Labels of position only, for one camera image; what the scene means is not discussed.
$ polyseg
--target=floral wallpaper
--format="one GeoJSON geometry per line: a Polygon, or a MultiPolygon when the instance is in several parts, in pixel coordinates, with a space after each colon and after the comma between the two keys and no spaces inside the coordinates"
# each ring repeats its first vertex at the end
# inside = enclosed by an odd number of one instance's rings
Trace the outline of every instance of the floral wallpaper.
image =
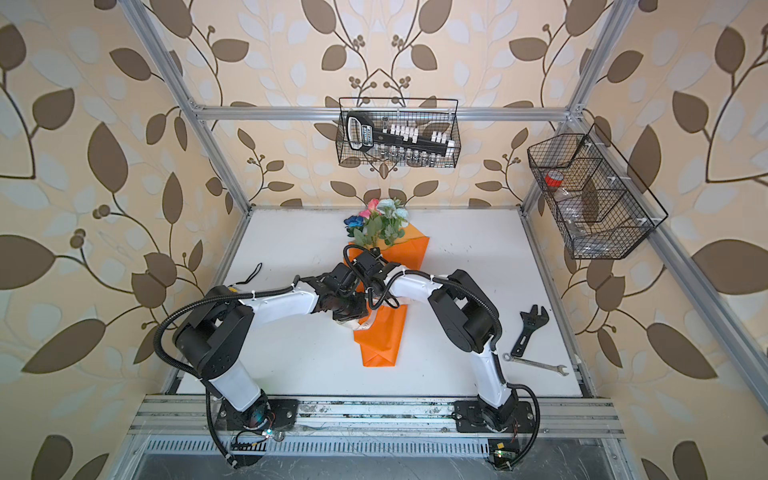
{"type": "Polygon", "coordinates": [[[456,168],[393,167],[360,159],[342,167],[333,123],[218,124],[219,145],[250,202],[260,207],[356,206],[374,197],[400,198],[411,207],[517,205],[533,181],[525,149],[551,135],[541,121],[460,123],[456,168]]]}
{"type": "Polygon", "coordinates": [[[766,22],[768,5],[745,0],[638,11],[585,111],[661,199],[678,240],[763,351],[766,22]]]}
{"type": "Polygon", "coordinates": [[[530,218],[581,360],[613,400],[641,475],[763,478],[768,417],[674,278],[659,276],[653,247],[572,260],[548,207],[530,218]]]}
{"type": "MultiPolygon", "coordinates": [[[[765,2],[641,0],[585,109],[763,349],[766,14],[765,2]]],[[[653,248],[574,261],[546,204],[531,219],[598,394],[649,480],[763,478],[768,417],[653,248]]]]}
{"type": "Polygon", "coordinates": [[[564,107],[607,0],[147,0],[197,103],[564,107]]]}
{"type": "Polygon", "coordinates": [[[0,3],[4,478],[106,475],[240,219],[114,6],[0,3]]]}

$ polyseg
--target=metal bracket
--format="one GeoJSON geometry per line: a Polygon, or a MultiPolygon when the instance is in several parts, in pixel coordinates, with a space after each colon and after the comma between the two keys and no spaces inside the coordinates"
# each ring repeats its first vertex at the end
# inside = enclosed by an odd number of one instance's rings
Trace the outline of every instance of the metal bracket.
{"type": "MultiPolygon", "coordinates": [[[[456,431],[459,433],[494,433],[485,426],[478,400],[459,400],[453,403],[454,412],[451,417],[456,421],[456,431]]],[[[518,424],[518,433],[533,433],[533,411],[528,402],[518,402],[512,411],[512,417],[518,424]]]]}

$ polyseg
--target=wire mesh basket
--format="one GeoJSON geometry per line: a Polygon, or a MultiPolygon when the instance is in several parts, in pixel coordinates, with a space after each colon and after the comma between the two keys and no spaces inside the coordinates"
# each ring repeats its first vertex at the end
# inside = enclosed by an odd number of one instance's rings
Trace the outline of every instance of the wire mesh basket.
{"type": "Polygon", "coordinates": [[[342,97],[339,165],[453,168],[462,149],[457,108],[458,100],[449,98],[342,97]]]}
{"type": "Polygon", "coordinates": [[[593,126],[586,134],[560,134],[528,148],[531,172],[575,260],[625,258],[668,217],[629,162],[629,174],[617,173],[598,145],[593,126]],[[641,205],[630,184],[663,213],[641,205]]]}

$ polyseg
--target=metal rail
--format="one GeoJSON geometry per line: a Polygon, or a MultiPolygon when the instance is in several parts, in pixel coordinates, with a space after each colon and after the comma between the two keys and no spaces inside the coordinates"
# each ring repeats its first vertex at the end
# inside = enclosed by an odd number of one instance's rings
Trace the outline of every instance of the metal rail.
{"type": "MultiPolygon", "coordinates": [[[[437,435],[495,437],[498,433],[458,433],[453,402],[474,397],[302,397],[298,419],[287,435],[437,435]]],[[[610,399],[539,399],[545,438],[622,439],[625,437],[610,399]]],[[[130,434],[194,434],[206,430],[202,395],[147,396],[128,430],[130,434]]]]}
{"type": "MultiPolygon", "coordinates": [[[[391,108],[393,112],[407,108],[391,108]]],[[[425,109],[419,111],[445,111],[425,109]]],[[[198,106],[194,113],[201,120],[295,120],[331,121],[339,119],[338,108],[324,107],[204,107],[198,106]]],[[[564,121],[568,116],[565,108],[474,108],[461,107],[456,112],[460,121],[564,121]]]]}

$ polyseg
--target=combination wrench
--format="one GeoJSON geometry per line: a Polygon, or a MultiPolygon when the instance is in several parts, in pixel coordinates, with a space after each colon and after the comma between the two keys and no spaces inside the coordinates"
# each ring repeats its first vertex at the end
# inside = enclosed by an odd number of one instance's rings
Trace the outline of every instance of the combination wrench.
{"type": "Polygon", "coordinates": [[[567,369],[565,365],[557,365],[557,366],[547,365],[546,363],[539,363],[539,362],[534,362],[533,360],[526,360],[526,359],[518,358],[516,356],[511,356],[508,353],[505,353],[504,355],[502,355],[502,358],[506,362],[519,362],[519,363],[522,363],[523,365],[537,366],[540,369],[557,372],[562,376],[568,376],[568,373],[569,373],[565,370],[567,369]]]}

